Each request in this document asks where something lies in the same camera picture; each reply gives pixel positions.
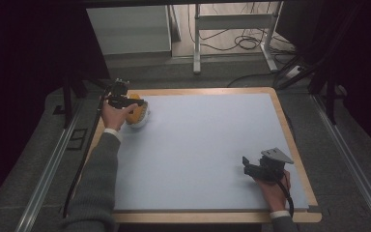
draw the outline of light blue board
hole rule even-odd
[[[259,165],[274,147],[291,156],[269,94],[144,99],[147,124],[121,129],[116,211],[267,210],[242,160]],[[295,208],[307,209],[296,168],[285,168]]]

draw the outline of metal stand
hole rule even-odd
[[[271,72],[277,72],[275,62],[270,53],[270,42],[278,20],[281,2],[272,14],[228,14],[228,15],[200,15],[200,5],[195,5],[195,44],[194,44],[194,73],[201,72],[200,54],[200,30],[221,30],[221,29],[269,29],[261,49],[267,60]]]

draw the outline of finger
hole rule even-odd
[[[133,111],[137,107],[138,107],[138,104],[137,103],[131,104],[131,105],[129,105],[128,107],[126,107],[124,109],[125,110],[125,113],[130,113],[131,111]]]
[[[107,100],[103,101],[103,107],[111,107]]]

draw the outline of metal rail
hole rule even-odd
[[[343,138],[339,128],[330,122],[330,119],[325,113],[325,107],[324,103],[321,100],[321,97],[312,96],[311,98],[315,102],[318,111],[321,115],[321,118],[323,119],[325,125],[328,128],[328,132],[333,138],[333,141],[335,142],[339,150],[339,153],[342,155],[342,158],[345,161],[345,164],[348,166],[348,169],[351,172],[357,184],[357,187],[359,188],[361,194],[363,195],[367,205],[371,210],[371,184],[369,180],[366,178],[365,174],[363,173],[363,170],[357,163],[354,154],[352,153],[351,149],[349,149],[348,144]]]
[[[71,119],[70,125],[63,130],[49,161],[43,171],[38,184],[32,193],[31,198],[20,218],[19,224],[16,227],[15,232],[28,232],[31,231],[33,224],[35,223],[36,217],[39,213],[41,205],[44,198],[49,190],[52,179],[56,173],[59,166],[60,160],[65,152],[66,146],[68,145],[69,139],[71,138],[71,133],[73,132],[74,126],[76,125],[77,119],[79,117],[80,109],[82,108],[84,101],[77,100],[73,108],[73,118]]]

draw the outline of wrist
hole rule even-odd
[[[270,204],[270,212],[277,212],[277,211],[285,211],[285,204],[282,203],[274,203]]]
[[[281,217],[290,217],[291,215],[289,214],[288,211],[275,211],[270,213],[271,219],[275,218],[281,218]]]
[[[104,129],[104,132],[113,134],[120,142],[123,141],[122,135],[119,134],[119,132],[117,130],[106,128],[106,129]]]
[[[118,126],[118,125],[104,125],[104,127],[106,129],[111,129],[111,130],[115,130],[115,131],[119,131],[121,126]]]

